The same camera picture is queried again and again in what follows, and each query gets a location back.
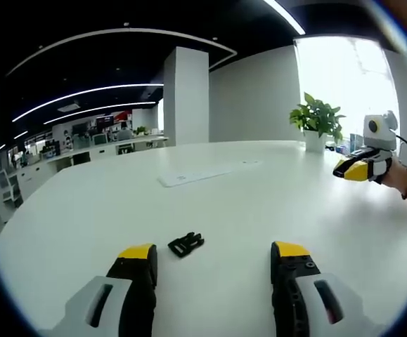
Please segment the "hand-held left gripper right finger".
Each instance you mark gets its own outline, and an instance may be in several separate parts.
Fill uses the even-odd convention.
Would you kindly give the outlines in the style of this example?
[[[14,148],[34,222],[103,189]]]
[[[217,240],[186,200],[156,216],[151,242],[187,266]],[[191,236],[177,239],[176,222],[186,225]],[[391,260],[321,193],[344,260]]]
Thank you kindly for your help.
[[[362,298],[341,279],[322,273],[299,244],[271,244],[271,302],[277,336],[382,336]]]

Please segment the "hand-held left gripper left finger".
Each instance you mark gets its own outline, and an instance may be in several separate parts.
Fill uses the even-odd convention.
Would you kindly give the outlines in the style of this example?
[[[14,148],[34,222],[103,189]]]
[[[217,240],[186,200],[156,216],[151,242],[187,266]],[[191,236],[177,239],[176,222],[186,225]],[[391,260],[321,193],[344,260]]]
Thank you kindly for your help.
[[[151,336],[156,307],[157,246],[130,246],[105,276],[65,304],[64,317],[40,336]]]

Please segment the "person's right hand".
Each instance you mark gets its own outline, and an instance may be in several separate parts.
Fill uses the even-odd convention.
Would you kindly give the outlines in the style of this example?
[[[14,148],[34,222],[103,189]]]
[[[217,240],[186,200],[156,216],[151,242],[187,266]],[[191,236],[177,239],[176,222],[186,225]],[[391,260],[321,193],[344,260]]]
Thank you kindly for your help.
[[[397,157],[392,158],[392,164],[382,179],[382,184],[398,190],[404,194],[407,190],[407,168],[400,163]]]

